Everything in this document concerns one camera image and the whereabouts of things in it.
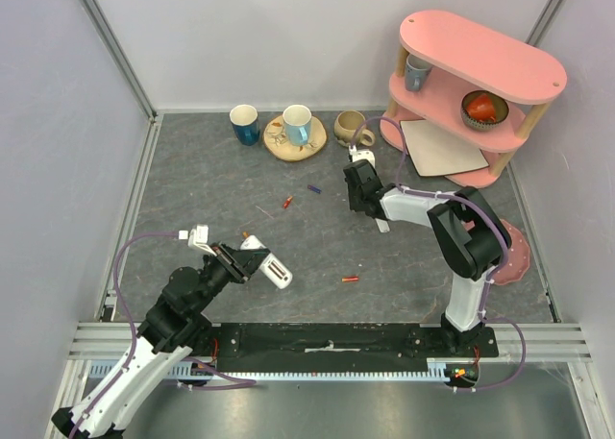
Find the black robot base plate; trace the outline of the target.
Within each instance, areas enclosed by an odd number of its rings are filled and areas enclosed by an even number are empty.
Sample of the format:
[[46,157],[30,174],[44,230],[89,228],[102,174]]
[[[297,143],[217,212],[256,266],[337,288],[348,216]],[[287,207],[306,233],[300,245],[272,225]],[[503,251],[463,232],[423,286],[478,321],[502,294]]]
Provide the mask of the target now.
[[189,344],[194,356],[217,355],[223,372],[418,372],[429,358],[474,360],[499,355],[493,329],[480,324],[458,335],[419,324],[223,323]]

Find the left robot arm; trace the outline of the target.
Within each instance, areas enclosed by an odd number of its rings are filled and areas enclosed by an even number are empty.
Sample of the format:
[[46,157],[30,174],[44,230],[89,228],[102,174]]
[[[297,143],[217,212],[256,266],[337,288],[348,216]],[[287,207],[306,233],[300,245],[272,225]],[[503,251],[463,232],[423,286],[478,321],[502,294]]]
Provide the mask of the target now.
[[177,363],[210,346],[212,323],[203,311],[233,283],[264,271],[274,258],[260,244],[253,249],[211,246],[200,269],[182,267],[169,277],[129,349],[80,403],[58,409],[53,425],[66,438],[120,438],[144,401]]

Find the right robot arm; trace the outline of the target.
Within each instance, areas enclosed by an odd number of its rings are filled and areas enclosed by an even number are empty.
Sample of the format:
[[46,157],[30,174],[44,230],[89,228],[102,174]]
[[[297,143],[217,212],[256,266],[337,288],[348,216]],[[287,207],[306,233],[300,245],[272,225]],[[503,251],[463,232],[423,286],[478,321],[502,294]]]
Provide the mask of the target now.
[[481,193],[465,186],[453,193],[430,193],[381,182],[366,159],[343,169],[349,206],[383,227],[408,222],[432,229],[453,271],[449,303],[441,317],[440,344],[450,355],[470,350],[484,327],[487,290],[511,246],[504,224]]

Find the white remote battery cover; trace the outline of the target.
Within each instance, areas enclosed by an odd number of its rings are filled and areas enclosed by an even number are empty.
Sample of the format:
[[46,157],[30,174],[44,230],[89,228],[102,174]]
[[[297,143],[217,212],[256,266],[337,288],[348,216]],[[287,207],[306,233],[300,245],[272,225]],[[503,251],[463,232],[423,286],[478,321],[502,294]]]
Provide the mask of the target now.
[[378,229],[379,229],[379,231],[381,233],[390,232],[390,227],[389,227],[389,225],[388,225],[388,223],[386,221],[381,220],[381,219],[376,219],[375,222],[376,222],[377,227],[378,227]]

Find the white remote control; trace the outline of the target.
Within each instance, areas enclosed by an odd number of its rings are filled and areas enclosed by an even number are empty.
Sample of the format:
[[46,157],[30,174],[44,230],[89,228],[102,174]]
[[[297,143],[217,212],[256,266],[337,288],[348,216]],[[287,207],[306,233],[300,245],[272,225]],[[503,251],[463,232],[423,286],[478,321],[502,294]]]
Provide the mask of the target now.
[[[267,247],[262,244],[255,235],[249,235],[241,243],[240,249],[267,250]],[[258,269],[279,289],[287,288],[293,280],[293,274],[291,271],[272,252],[269,252],[268,256],[260,264]]]

